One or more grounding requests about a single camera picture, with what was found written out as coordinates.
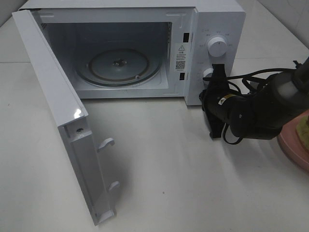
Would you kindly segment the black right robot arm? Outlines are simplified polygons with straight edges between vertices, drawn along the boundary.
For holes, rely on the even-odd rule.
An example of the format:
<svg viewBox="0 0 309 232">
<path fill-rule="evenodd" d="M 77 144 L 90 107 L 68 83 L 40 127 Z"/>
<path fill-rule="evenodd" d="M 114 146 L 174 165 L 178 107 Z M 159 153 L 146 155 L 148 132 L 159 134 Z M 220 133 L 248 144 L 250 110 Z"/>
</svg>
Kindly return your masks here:
<svg viewBox="0 0 309 232">
<path fill-rule="evenodd" d="M 214 64 L 208 86 L 199 99 L 212 139 L 227 130 L 243 139 L 271 140 L 283 126 L 309 108 L 309 62 L 295 69 L 272 68 L 227 77 L 223 64 Z"/>
</svg>

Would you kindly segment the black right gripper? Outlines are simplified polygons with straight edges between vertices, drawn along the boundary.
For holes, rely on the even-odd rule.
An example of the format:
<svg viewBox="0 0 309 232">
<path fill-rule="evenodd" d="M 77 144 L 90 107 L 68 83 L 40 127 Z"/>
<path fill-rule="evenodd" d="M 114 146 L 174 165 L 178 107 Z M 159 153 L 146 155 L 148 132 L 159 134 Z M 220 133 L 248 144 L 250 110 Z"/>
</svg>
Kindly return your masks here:
<svg viewBox="0 0 309 232">
<path fill-rule="evenodd" d="M 200 93 L 199 99 L 206 116 L 210 137 L 217 139 L 222 137 L 225 123 L 230 122 L 230 106 L 224 104 L 228 98 L 238 95 L 238 89 L 230 88 L 224 64 L 213 64 L 212 67 L 213 73 L 209 85 Z"/>
</svg>

